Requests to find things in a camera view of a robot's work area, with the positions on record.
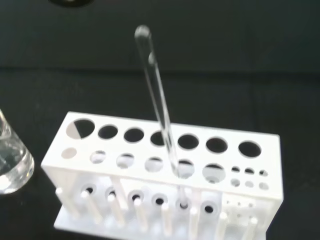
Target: white peg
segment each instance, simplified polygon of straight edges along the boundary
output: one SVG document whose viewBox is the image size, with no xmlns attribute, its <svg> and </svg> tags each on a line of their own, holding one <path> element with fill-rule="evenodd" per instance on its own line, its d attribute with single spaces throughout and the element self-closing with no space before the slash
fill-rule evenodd
<svg viewBox="0 0 320 240">
<path fill-rule="evenodd" d="M 197 207 L 192 207 L 189 213 L 189 240 L 197 239 L 199 217 L 199 209 Z"/>
<path fill-rule="evenodd" d="M 171 211 L 169 208 L 168 203 L 163 203 L 161 206 L 161 213 L 162 213 L 162 225 L 164 235 L 171 236 L 172 235 L 172 217 Z"/>
<path fill-rule="evenodd" d="M 126 224 L 124 215 L 122 213 L 122 210 L 119 206 L 119 202 L 116 199 L 115 195 L 110 194 L 107 198 L 107 201 L 109 203 L 109 206 L 111 208 L 111 211 L 113 213 L 113 216 L 118 224 L 119 227 L 123 227 Z"/>
<path fill-rule="evenodd" d="M 96 224 L 100 223 L 103 220 L 103 217 L 100 213 L 98 206 L 90 196 L 90 193 L 87 190 L 84 190 L 81 193 L 81 198 L 85 200 L 86 207 L 90 214 L 93 216 L 94 222 Z"/>
<path fill-rule="evenodd" d="M 252 240 L 255 236 L 257 225 L 258 219 L 256 217 L 252 217 L 251 219 L 249 219 L 248 226 L 246 227 L 241 240 Z"/>
<path fill-rule="evenodd" d="M 215 228 L 214 240 L 224 239 L 228 223 L 228 215 L 225 212 L 221 212 L 218 218 L 218 223 Z"/>
<path fill-rule="evenodd" d="M 74 217 L 78 218 L 80 217 L 79 210 L 77 207 L 73 204 L 73 202 L 70 200 L 70 198 L 64 193 L 63 189 L 61 187 L 58 187 L 55 190 L 55 194 L 62 203 L 63 207 Z"/>
<path fill-rule="evenodd" d="M 142 201 L 140 200 L 140 198 L 136 198 L 134 200 L 134 208 L 136 212 L 136 217 L 140 224 L 140 229 L 142 232 L 146 232 L 148 230 L 148 221 L 145 209 L 142 205 Z"/>
</svg>

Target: hole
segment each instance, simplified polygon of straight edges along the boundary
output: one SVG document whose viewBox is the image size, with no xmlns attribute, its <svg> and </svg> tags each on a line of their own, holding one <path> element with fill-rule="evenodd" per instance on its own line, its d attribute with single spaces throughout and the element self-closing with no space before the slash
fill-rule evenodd
<svg viewBox="0 0 320 240">
<path fill-rule="evenodd" d="M 212 207 L 212 206 L 205 206 L 204 207 L 204 210 L 205 210 L 205 212 L 206 213 L 208 213 L 208 214 L 211 214 L 211 213 L 213 213 L 214 212 L 214 208 Z"/>
<path fill-rule="evenodd" d="M 157 205 L 162 205 L 162 204 L 164 204 L 164 200 L 162 199 L 162 198 L 157 198 L 156 200 L 155 200 L 155 203 L 157 204 Z"/>
<path fill-rule="evenodd" d="M 266 176 L 268 176 L 268 173 L 267 173 L 266 170 L 261 170 L 261 171 L 259 172 L 259 175 L 266 177 Z"/>
<path fill-rule="evenodd" d="M 260 182 L 259 183 L 259 188 L 261 189 L 261 190 L 268 190 L 269 189 L 269 186 L 268 186 L 268 184 L 266 184 L 265 182 Z"/>
<path fill-rule="evenodd" d="M 77 154 L 77 150 L 74 147 L 69 147 L 61 153 L 61 157 L 64 159 L 72 159 Z"/>
<path fill-rule="evenodd" d="M 137 143 L 144 138 L 144 132 L 139 128 L 131 128 L 124 134 L 124 139 L 130 143 Z"/>
<path fill-rule="evenodd" d="M 182 135 L 178 139 L 178 144 L 183 149 L 194 149 L 199 145 L 199 140 L 194 135 L 186 134 Z"/>
<path fill-rule="evenodd" d="M 95 151 L 90 156 L 90 161 L 93 164 L 100 164 L 106 159 L 106 153 L 102 150 Z"/>
<path fill-rule="evenodd" d="M 113 125 L 107 125 L 100 128 L 98 136 L 102 139 L 112 139 L 118 133 L 118 128 Z"/>
<path fill-rule="evenodd" d="M 235 172 L 235 173 L 239 173 L 240 172 L 240 168 L 238 166 L 234 166 L 233 168 L 231 168 L 231 171 Z"/>
<path fill-rule="evenodd" d="M 134 164 L 135 157 L 130 154 L 122 154 L 116 159 L 116 165 L 121 169 L 127 169 Z"/>
<path fill-rule="evenodd" d="M 195 166 L 190 160 L 181 159 L 178 163 L 178 172 L 181 179 L 188 179 L 195 173 Z"/>
<path fill-rule="evenodd" d="M 246 168 L 245 170 L 244 170 L 244 172 L 246 173 L 246 174 L 255 174 L 255 171 L 252 169 L 252 168 Z"/>
<path fill-rule="evenodd" d="M 88 6 L 94 0 L 49 0 L 51 3 L 64 8 L 81 8 Z"/>
<path fill-rule="evenodd" d="M 89 119 L 75 120 L 66 128 L 66 134 L 72 139 L 84 139 L 95 130 L 95 124 Z"/>
<path fill-rule="evenodd" d="M 224 168 L 218 164 L 208 164 L 202 170 L 205 180 L 211 184 L 220 183 L 226 177 Z"/>
<path fill-rule="evenodd" d="M 239 186 L 240 186 L 240 181 L 239 181 L 239 179 L 235 179 L 235 178 L 232 179 L 232 180 L 231 180 L 231 185 L 234 186 L 234 187 L 236 187 L 236 188 L 239 187 Z"/>
<path fill-rule="evenodd" d="M 156 131 L 150 138 L 151 142 L 156 146 L 164 146 L 164 139 L 160 131 Z"/>
<path fill-rule="evenodd" d="M 258 157 L 261 154 L 261 148 L 251 141 L 242 142 L 238 148 L 243 155 L 250 158 Z"/>
<path fill-rule="evenodd" d="M 206 142 L 206 147 L 214 153 L 223 153 L 228 149 L 226 141 L 218 137 L 210 138 Z"/>
<path fill-rule="evenodd" d="M 163 161 L 158 157 L 149 158 L 144 164 L 144 168 L 150 173 L 159 172 L 163 166 Z"/>
<path fill-rule="evenodd" d="M 94 191 L 94 189 L 92 187 L 87 187 L 85 190 L 90 194 L 92 194 Z"/>
<path fill-rule="evenodd" d="M 248 188 L 253 188 L 254 187 L 254 183 L 252 181 L 246 181 L 244 185 L 246 187 L 248 187 Z"/>
</svg>

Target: black table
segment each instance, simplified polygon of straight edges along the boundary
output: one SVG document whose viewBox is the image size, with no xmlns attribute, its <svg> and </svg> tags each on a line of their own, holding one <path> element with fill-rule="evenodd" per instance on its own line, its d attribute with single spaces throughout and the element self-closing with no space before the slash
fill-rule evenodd
<svg viewBox="0 0 320 240">
<path fill-rule="evenodd" d="M 319 75 L 167 72 L 162 79 L 172 122 L 280 135 L 284 202 L 267 239 L 319 239 Z M 0 108 L 35 159 L 26 186 L 0 197 L 0 238 L 100 239 L 54 229 L 61 204 L 40 164 L 68 111 L 155 120 L 143 73 L 2 69 Z"/>
</svg>

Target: test tube rack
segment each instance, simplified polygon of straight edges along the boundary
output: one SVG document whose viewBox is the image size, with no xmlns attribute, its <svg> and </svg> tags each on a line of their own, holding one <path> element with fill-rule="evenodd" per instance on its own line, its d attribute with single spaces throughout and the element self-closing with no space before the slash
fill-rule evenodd
<svg viewBox="0 0 320 240">
<path fill-rule="evenodd" d="M 265 240 L 283 201 L 278 135 L 69 112 L 42 168 L 60 230 L 121 240 Z M 183 187 L 187 207 L 180 206 Z"/>
</svg>

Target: large hole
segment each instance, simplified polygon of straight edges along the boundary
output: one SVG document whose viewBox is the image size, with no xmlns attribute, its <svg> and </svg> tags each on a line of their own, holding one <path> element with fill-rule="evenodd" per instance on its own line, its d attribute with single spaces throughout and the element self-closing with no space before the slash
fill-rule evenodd
<svg viewBox="0 0 320 240">
<path fill-rule="evenodd" d="M 178 172 L 181 179 L 188 179 L 195 173 L 195 166 L 190 160 L 181 159 L 178 162 Z"/>
<path fill-rule="evenodd" d="M 178 139 L 178 144 L 184 149 L 194 149 L 199 145 L 199 140 L 194 135 L 186 134 Z"/>
<path fill-rule="evenodd" d="M 210 138 L 206 142 L 206 147 L 214 153 L 223 153 L 228 149 L 226 141 L 218 137 Z"/>
<path fill-rule="evenodd" d="M 145 169 L 151 173 L 159 172 L 163 166 L 163 161 L 158 157 L 149 158 L 144 164 Z"/>
<path fill-rule="evenodd" d="M 90 156 L 90 161 L 93 164 L 100 164 L 106 159 L 106 153 L 102 150 L 95 151 Z"/>
<path fill-rule="evenodd" d="M 164 139 L 160 131 L 156 131 L 154 134 L 152 134 L 150 140 L 154 145 L 157 145 L 157 146 L 165 145 Z"/>
<path fill-rule="evenodd" d="M 220 183 L 226 177 L 224 168 L 218 164 L 208 164 L 202 170 L 205 180 L 211 184 Z"/>
<path fill-rule="evenodd" d="M 66 134 L 72 139 L 84 139 L 95 130 L 95 124 L 89 119 L 79 119 L 69 124 Z"/>
<path fill-rule="evenodd" d="M 134 164 L 134 160 L 135 158 L 132 154 L 125 153 L 116 159 L 116 165 L 121 169 L 127 169 Z"/>
<path fill-rule="evenodd" d="M 100 128 L 98 136 L 102 139 L 112 139 L 118 133 L 118 128 L 113 125 L 107 125 Z"/>
<path fill-rule="evenodd" d="M 244 141 L 239 145 L 239 151 L 249 158 L 258 157 L 261 154 L 261 148 L 254 142 Z"/>
<path fill-rule="evenodd" d="M 69 147 L 61 153 L 61 157 L 64 159 L 72 159 L 77 154 L 77 150 L 74 147 Z"/>
<path fill-rule="evenodd" d="M 64 8 L 81 8 L 91 4 L 94 0 L 49 0 L 51 3 Z"/>
<path fill-rule="evenodd" d="M 124 139 L 130 143 L 137 143 L 144 138 L 144 132 L 139 128 L 131 128 L 124 134 Z"/>
</svg>

